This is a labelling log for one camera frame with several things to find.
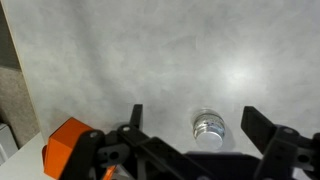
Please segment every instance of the white object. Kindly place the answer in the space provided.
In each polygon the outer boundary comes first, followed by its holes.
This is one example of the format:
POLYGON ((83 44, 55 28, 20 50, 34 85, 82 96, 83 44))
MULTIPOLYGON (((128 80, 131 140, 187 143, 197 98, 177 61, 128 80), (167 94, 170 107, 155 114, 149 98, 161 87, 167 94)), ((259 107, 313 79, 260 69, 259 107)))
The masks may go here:
POLYGON ((0 165, 7 161, 18 151, 10 128, 6 124, 0 124, 0 165))

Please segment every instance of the gray surface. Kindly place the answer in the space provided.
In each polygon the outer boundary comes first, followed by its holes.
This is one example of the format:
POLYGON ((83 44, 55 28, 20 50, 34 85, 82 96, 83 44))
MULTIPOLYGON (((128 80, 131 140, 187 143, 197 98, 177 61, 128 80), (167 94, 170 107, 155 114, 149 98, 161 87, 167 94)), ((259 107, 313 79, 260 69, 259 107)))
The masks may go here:
POLYGON ((198 149, 195 107, 222 116, 228 151, 259 154, 245 105, 319 131, 319 1, 2 2, 45 139, 69 116, 108 131, 134 103, 144 131, 182 152, 198 149))
POLYGON ((0 119, 9 124, 19 147, 39 132, 20 71, 0 67, 0 119))

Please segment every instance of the bolt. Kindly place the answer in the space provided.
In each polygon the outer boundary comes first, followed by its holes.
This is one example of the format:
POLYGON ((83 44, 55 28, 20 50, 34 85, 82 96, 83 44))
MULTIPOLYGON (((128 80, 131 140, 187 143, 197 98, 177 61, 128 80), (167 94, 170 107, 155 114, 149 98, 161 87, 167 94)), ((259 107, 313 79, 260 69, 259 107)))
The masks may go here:
POLYGON ((293 133, 293 130, 290 129, 290 128, 285 128, 284 129, 284 132, 288 133, 288 134, 292 134, 293 133))
POLYGON ((122 130, 123 130, 123 131, 130 131, 130 127, 125 126, 125 127, 122 128, 122 130))
POLYGON ((90 137, 91 137, 91 138, 94 138, 94 137, 96 137, 97 135, 98 135, 97 132, 92 132, 92 133, 90 134, 90 137))

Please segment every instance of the silver cylinder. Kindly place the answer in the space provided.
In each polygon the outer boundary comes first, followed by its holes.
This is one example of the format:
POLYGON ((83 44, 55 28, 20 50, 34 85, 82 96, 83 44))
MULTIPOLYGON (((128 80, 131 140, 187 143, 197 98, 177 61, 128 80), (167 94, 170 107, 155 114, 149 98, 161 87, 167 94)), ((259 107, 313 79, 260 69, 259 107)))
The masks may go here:
POLYGON ((193 135, 198 146, 206 151, 219 149, 225 136, 224 122, 211 109, 202 109, 194 115, 193 135))

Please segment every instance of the orange object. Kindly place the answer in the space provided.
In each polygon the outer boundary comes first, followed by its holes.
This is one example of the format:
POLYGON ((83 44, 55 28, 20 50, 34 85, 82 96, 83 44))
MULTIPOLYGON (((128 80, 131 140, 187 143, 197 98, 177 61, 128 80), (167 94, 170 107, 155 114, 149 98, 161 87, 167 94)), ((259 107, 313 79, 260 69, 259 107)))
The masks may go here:
MULTIPOLYGON (((76 145, 78 138, 83 132, 89 130, 92 130, 90 126, 75 118, 68 119, 60 128, 58 128, 49 137, 48 145, 43 149, 44 173, 54 179, 58 179, 74 146, 76 145)), ((108 168, 103 179, 111 179, 114 169, 115 167, 108 168)))

